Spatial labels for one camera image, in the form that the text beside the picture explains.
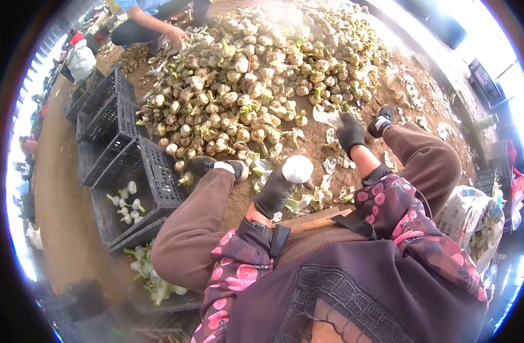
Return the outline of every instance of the sock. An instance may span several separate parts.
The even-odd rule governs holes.
[[[391,122],[384,116],[380,116],[378,118],[376,118],[375,120],[375,127],[376,127],[376,130],[379,131],[379,132],[382,132],[382,130],[384,129],[384,127],[390,125]]]
[[[225,161],[216,161],[216,162],[214,162],[214,167],[213,168],[214,169],[222,168],[222,169],[225,169],[225,170],[229,171],[231,174],[235,175],[235,170],[233,169],[231,164],[229,164],[228,162],[225,162]]]

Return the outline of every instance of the brown pants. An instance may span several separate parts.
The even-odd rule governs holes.
[[[413,122],[388,127],[384,141],[405,167],[399,175],[424,194],[437,216],[462,172],[454,149]],[[210,251],[225,234],[220,225],[234,181],[229,171],[211,170],[165,221],[152,251],[153,267],[165,281],[203,293],[214,265]],[[291,234],[276,267],[332,243],[355,240],[365,238],[337,226]]]

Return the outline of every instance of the gloved hand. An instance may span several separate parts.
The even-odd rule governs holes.
[[[285,162],[286,160],[284,160],[278,168],[272,171],[270,177],[267,178],[264,188],[262,188],[260,193],[254,196],[254,208],[270,220],[273,219],[275,213],[283,209],[289,195],[297,186],[296,184],[287,181],[285,176],[283,176],[282,168]],[[304,187],[313,190],[311,179],[304,183]]]
[[[346,151],[346,154],[351,160],[350,149],[352,147],[356,145],[367,146],[365,143],[365,130],[359,120],[351,113],[341,112],[340,119],[344,126],[336,130],[336,134],[342,149]]]

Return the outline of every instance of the wooden handle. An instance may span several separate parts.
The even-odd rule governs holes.
[[[351,213],[351,209],[346,209],[341,212],[335,212],[332,214],[328,214],[322,218],[318,218],[312,221],[299,223],[298,225],[292,225],[291,232],[306,232],[306,231],[322,229],[322,228],[331,226],[332,224],[336,223],[334,220],[331,219],[332,217],[337,216],[337,215],[347,216],[350,213]]]

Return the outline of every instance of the purple jacket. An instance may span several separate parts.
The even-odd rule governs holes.
[[[488,303],[475,265],[469,255],[441,233],[425,215],[422,203],[415,198],[415,192],[416,189],[408,181],[393,174],[382,177],[372,186],[358,190],[354,196],[357,211],[373,226],[378,239],[384,241],[337,243],[325,248],[325,252],[321,251],[321,254],[318,251],[302,261],[291,263],[291,270],[288,270],[287,265],[273,273],[273,259],[268,256],[270,247],[266,238],[248,221],[243,220],[237,230],[229,231],[211,251],[211,257],[216,263],[204,293],[202,323],[197,327],[192,342],[247,339],[237,332],[233,334],[234,337],[240,336],[241,339],[226,339],[233,326],[228,324],[232,310],[237,314],[242,313],[241,316],[231,317],[232,321],[238,323],[233,326],[234,330],[244,330],[247,317],[250,316],[249,301],[256,301],[254,298],[258,298],[258,301],[265,299],[267,286],[275,285],[277,280],[283,280],[285,289],[281,293],[290,299],[293,293],[287,290],[296,287],[294,285],[297,284],[293,281],[295,278],[298,281],[299,268],[319,265],[313,264],[314,262],[328,266],[325,267],[326,271],[334,265],[340,267],[341,271],[346,271],[351,282],[363,292],[367,290],[369,298],[376,299],[376,306],[389,311],[392,322],[396,318],[401,333],[411,341],[450,341],[458,339],[458,336],[469,337],[462,341],[477,339]],[[344,257],[343,253],[348,252],[367,258],[360,260],[357,257],[357,260],[352,261],[351,258]],[[385,275],[379,277],[379,273],[384,272]],[[241,294],[270,273],[272,275],[258,282],[257,287]],[[262,287],[262,283],[266,283],[266,288]],[[258,293],[253,295],[251,291],[255,290]],[[409,313],[409,317],[401,318],[405,313]],[[268,319],[266,323],[265,319],[260,319],[259,325],[264,322],[268,327],[282,326],[280,323],[283,319],[275,322],[271,322],[272,320]],[[273,332],[269,331],[271,334],[267,334],[276,339],[279,330],[275,328]],[[268,341],[270,336],[260,338],[260,341]],[[379,336],[377,332],[371,336],[373,340],[393,341],[391,337],[383,337],[385,336]]]

